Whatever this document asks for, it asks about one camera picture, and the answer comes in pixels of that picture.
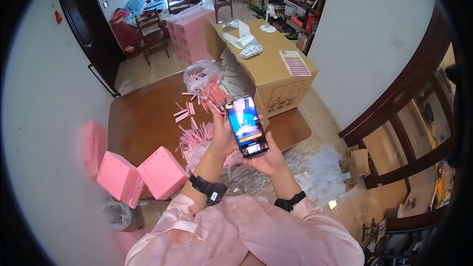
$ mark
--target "person's right hand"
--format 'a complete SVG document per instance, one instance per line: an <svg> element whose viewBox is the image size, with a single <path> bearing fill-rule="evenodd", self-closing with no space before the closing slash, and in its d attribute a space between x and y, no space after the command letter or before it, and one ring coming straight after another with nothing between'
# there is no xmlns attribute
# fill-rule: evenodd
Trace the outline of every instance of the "person's right hand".
<svg viewBox="0 0 473 266"><path fill-rule="evenodd" d="M272 138L271 132L266 134L266 141L268 143L269 151L250 159L244 159L243 164L256 168L258 171L271 177L281 168L286 168L287 164L281 150L279 150L276 142Z"/></svg>

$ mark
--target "phone screen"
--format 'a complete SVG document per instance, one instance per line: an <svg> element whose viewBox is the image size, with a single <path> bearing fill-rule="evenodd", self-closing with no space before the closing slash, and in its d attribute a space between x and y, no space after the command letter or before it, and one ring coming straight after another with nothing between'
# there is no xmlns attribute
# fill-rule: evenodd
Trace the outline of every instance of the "phone screen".
<svg viewBox="0 0 473 266"><path fill-rule="evenodd" d="M225 104L225 110L243 157L250 158L268 151L263 126L252 97L245 96L229 101Z"/></svg>

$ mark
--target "pink shirt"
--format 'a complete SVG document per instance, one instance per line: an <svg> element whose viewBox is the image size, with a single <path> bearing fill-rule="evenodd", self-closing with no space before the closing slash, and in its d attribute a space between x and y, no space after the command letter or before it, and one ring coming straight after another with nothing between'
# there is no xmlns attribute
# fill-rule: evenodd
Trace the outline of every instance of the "pink shirt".
<svg viewBox="0 0 473 266"><path fill-rule="evenodd" d="M125 265L239 266L248 251L272 265L363 265L357 241L308 198L290 213L262 197L225 197L200 211L179 194Z"/></svg>

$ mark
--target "white lamp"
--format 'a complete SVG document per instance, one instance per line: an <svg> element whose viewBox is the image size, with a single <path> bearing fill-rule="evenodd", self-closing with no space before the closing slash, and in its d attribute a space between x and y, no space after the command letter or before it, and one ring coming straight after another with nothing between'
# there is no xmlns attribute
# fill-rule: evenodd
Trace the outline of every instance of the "white lamp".
<svg viewBox="0 0 473 266"><path fill-rule="evenodd" d="M276 28L271 26L271 25L268 25L268 16L271 15L271 17L273 18L277 18L276 16L276 12L274 11L274 6L272 6L271 4L268 4L267 6L267 10L266 10L266 22L264 23L264 25L262 25L260 28L261 30L263 31L266 31L266 32L269 32L269 33L272 33L272 32L276 32Z"/></svg>

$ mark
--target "brown tabletop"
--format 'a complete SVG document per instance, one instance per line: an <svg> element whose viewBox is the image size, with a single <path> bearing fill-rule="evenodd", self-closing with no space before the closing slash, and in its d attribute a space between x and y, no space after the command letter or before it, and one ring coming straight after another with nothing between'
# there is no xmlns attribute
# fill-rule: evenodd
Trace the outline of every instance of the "brown tabletop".
<svg viewBox="0 0 473 266"><path fill-rule="evenodd" d="M191 96L183 96L186 92L183 73L179 72L167 78L146 85L136 91L120 97L110 105L108 119L108 151L119 154L134 166L139 166L159 147L164 146L174 154L176 160L186 166L185 160L178 151L182 131L191 128L191 120L184 119L179 124L174 122L173 114L180 111L174 102L181 107ZM207 114L194 99L195 121L211 122L212 115ZM286 150L311 135L310 127L297 108L269 118L269 127L276 144ZM145 186L140 198L150 197L151 193Z"/></svg>

